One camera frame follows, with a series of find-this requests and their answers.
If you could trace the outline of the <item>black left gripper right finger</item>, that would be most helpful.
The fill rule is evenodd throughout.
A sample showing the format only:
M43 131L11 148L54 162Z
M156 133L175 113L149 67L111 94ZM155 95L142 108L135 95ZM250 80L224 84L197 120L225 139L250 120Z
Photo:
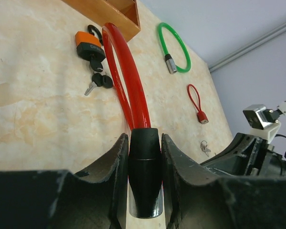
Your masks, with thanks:
M218 175L162 135L168 229L286 229L286 177Z

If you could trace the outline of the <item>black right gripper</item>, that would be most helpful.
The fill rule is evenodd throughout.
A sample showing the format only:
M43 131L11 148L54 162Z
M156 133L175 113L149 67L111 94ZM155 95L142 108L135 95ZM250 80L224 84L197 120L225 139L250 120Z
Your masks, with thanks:
M221 153L201 163L218 175L286 177L286 160L266 140L238 133Z

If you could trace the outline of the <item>red cable lock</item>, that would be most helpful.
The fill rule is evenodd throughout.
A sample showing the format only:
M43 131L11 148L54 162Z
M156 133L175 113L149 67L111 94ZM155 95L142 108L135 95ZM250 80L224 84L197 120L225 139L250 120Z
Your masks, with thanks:
M102 27L102 37L116 92L131 130L128 155L130 214L152 219L163 212L162 155L158 130L151 127L141 79L122 33L112 23Z

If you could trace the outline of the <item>wooden compartment tray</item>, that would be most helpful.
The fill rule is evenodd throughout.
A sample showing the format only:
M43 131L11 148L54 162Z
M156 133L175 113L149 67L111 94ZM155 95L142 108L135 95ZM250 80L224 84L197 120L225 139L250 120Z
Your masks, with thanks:
M126 41L141 31L136 0L64 0L64 3L99 26L116 25Z

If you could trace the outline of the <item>orange black padlock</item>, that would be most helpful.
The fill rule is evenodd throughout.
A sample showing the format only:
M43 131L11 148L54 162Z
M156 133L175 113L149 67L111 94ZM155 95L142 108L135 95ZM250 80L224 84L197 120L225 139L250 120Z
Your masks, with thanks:
M87 32L78 31L75 34L77 55L86 61L102 62L105 59L105 53L102 49L101 32L94 25L88 25L87 30Z

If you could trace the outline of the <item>black head key bunch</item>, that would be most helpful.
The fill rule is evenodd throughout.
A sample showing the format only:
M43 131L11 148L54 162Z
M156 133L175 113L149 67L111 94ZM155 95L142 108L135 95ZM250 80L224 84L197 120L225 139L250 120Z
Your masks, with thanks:
M96 87L104 87L106 89L113 88L113 81L111 77L108 76L106 73L102 74L103 65L101 61L92 57L90 59L90 67L93 70L93 74L91 76L91 82L89 84L89 87L84 93L85 96L88 96L91 91Z

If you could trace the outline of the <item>silver key bunch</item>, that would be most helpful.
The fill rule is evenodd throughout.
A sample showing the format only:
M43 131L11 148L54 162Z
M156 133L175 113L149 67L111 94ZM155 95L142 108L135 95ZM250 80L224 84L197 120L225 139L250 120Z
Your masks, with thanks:
M208 143L207 143L207 141L203 140L203 141L200 143L200 148L201 148L201 150L202 150L208 157L210 156L211 150L208 148Z

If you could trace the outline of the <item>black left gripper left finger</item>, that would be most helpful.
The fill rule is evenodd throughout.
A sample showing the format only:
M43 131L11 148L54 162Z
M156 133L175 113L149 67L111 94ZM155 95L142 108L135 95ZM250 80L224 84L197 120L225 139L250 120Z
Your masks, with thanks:
M0 171L0 229L126 227L128 135L77 173Z

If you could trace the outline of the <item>aluminium frame post right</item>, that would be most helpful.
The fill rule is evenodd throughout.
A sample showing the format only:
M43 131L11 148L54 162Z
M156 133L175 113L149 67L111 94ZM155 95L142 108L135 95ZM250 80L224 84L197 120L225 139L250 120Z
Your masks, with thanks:
M208 66L209 72L215 72L220 68L230 64L231 62L237 60L238 58L244 56L245 54L259 48L260 46L266 44L267 42L277 38L278 36L282 35L286 32L286 22L283 24L273 28L272 30L268 31L267 33L263 34L262 36L256 38L255 40L249 42L248 44L240 47L239 49L235 50L234 52L226 55L225 57L221 58L217 62Z

